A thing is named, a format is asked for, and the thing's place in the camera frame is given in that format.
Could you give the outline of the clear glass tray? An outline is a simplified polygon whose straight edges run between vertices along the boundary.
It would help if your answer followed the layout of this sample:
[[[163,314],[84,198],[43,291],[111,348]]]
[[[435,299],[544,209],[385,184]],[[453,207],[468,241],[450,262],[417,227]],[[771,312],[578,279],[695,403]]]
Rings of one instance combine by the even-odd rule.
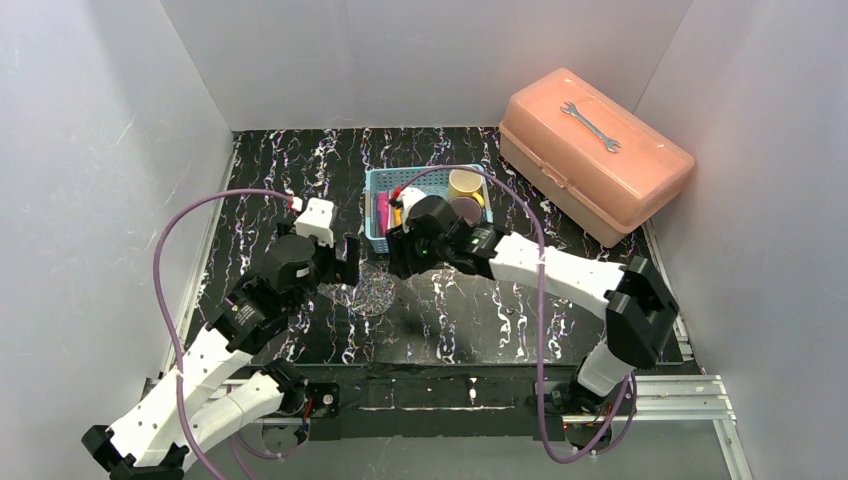
[[[364,317],[383,315],[396,298],[396,283],[391,275],[369,264],[359,265],[359,281],[355,286],[322,284],[318,292],[334,304]]]

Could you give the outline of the purple mug black rim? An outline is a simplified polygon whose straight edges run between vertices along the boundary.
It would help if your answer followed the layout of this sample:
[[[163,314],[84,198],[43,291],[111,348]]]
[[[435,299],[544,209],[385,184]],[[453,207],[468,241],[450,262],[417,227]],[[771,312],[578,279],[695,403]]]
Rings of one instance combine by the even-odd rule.
[[[471,197],[455,197],[449,205],[469,226],[475,226],[484,219],[483,207]]]

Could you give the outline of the yellow mug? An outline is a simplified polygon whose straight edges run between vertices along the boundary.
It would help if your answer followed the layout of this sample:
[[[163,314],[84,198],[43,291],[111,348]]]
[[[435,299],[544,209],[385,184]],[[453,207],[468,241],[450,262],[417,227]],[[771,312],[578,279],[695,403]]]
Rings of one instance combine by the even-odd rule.
[[[481,208],[486,206],[483,196],[484,177],[473,170],[453,169],[448,176],[448,198],[473,199]]]

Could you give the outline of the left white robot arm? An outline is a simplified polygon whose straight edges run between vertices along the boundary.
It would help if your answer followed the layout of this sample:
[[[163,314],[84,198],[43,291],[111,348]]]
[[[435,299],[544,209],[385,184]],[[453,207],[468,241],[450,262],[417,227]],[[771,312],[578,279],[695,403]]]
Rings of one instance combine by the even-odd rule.
[[[358,283],[360,242],[345,236],[344,258],[333,244],[281,224],[278,237],[243,275],[174,366],[127,414],[94,425],[81,443],[112,479],[181,479],[209,448],[259,417],[298,413],[308,379],[274,360],[224,396],[213,394],[288,328],[321,284]]]

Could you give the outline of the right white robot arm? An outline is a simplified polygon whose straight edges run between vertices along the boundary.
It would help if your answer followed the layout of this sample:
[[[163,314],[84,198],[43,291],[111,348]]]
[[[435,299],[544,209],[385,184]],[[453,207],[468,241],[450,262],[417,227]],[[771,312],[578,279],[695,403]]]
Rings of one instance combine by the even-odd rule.
[[[550,397],[561,411],[594,411],[633,371],[657,364],[679,306],[650,260],[594,261],[540,247],[490,222],[471,226],[445,199],[413,187],[391,203],[402,210],[401,224],[386,234],[389,271],[398,278],[448,264],[466,275],[536,285],[604,322],[604,339]]]

